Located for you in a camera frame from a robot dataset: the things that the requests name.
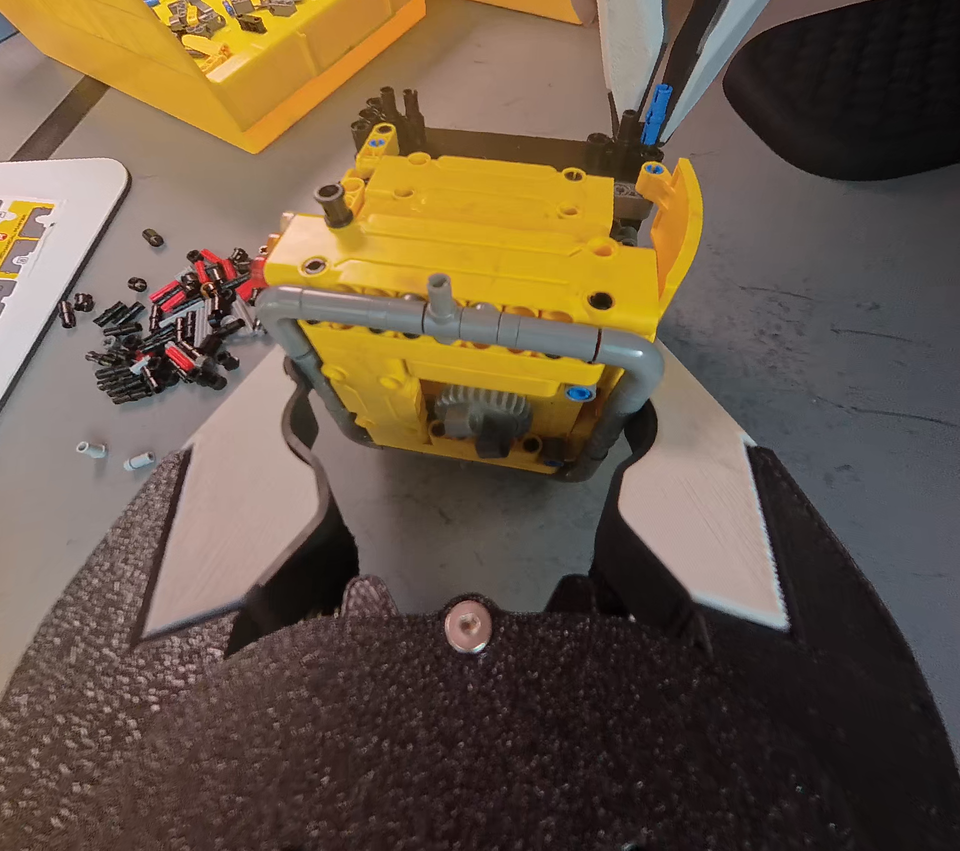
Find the pile of small lego pins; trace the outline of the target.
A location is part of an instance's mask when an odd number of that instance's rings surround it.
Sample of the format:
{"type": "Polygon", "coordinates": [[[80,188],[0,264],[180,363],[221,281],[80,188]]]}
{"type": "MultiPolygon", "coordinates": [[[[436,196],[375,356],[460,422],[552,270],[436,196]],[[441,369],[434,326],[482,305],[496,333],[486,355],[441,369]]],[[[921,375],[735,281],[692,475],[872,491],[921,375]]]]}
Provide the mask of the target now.
{"type": "Polygon", "coordinates": [[[133,297],[93,318],[100,343],[84,359],[96,393],[128,406],[180,385],[225,389],[241,364],[236,345],[265,333],[256,305],[267,287],[266,251],[201,247],[168,281],[129,278],[133,297]]]}

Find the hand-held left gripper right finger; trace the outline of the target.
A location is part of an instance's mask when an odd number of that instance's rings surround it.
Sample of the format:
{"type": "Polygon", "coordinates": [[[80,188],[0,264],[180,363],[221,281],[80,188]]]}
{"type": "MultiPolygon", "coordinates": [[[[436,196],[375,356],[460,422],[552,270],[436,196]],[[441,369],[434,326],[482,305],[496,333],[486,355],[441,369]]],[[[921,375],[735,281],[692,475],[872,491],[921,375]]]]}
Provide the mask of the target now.
{"type": "Polygon", "coordinates": [[[786,632],[789,614],[750,461],[755,442],[668,350],[635,456],[614,475],[594,570],[630,614],[678,629],[696,606],[786,632]]]}

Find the lego sticker sheet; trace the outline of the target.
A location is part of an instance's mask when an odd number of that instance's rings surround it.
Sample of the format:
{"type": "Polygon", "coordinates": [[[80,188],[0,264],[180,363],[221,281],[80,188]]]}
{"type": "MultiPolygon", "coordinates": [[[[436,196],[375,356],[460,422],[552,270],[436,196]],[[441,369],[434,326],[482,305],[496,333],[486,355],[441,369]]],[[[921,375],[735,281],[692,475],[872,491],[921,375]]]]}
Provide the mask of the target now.
{"type": "Polygon", "coordinates": [[[59,221],[63,200],[29,199],[23,195],[1,197],[1,312],[11,305],[25,284],[31,261],[59,221]]]}

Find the yellow lego vehicle model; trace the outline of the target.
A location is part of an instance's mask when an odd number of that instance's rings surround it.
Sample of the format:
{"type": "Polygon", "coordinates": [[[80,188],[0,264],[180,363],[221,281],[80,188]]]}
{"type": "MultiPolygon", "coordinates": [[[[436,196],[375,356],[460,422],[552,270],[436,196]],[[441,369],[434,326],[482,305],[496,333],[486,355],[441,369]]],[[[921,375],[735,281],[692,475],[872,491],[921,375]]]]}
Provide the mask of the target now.
{"type": "Polygon", "coordinates": [[[318,212],[271,241],[256,314],[355,443],[584,482],[664,377],[694,169],[591,173],[587,141],[549,138],[530,144],[551,162],[443,154],[392,91],[318,212]]]}

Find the white book stand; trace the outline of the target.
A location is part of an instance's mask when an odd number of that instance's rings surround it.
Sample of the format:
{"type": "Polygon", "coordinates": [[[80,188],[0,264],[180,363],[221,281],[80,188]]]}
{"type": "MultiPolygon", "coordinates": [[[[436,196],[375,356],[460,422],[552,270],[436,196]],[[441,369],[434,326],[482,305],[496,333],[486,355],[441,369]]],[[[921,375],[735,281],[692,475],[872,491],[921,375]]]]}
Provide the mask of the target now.
{"type": "Polygon", "coordinates": [[[110,158],[3,161],[1,192],[62,200],[61,216],[30,262],[26,281],[1,315],[1,404],[37,351],[125,199],[131,174],[110,158]]]}

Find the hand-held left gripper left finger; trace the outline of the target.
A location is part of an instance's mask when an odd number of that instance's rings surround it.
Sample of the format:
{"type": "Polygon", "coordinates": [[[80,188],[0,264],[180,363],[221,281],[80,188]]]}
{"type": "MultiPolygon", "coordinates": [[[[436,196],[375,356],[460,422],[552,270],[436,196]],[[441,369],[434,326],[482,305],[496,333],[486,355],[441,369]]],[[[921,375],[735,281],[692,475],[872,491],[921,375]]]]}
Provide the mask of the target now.
{"type": "Polygon", "coordinates": [[[242,612],[241,642],[330,613],[356,543],[314,452],[310,387],[272,350],[194,433],[138,621],[139,641],[242,612]]]}

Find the black lego connector assembly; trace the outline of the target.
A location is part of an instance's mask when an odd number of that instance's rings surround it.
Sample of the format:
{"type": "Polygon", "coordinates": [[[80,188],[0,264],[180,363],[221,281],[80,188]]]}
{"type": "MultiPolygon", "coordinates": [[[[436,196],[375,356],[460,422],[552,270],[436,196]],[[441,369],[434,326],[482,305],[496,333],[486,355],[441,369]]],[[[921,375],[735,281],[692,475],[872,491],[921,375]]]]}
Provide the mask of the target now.
{"type": "Polygon", "coordinates": [[[633,109],[613,113],[611,136],[592,133],[586,139],[586,169],[624,179],[644,162],[662,161],[660,138],[672,93],[669,84],[656,85],[644,117],[633,109]]]}

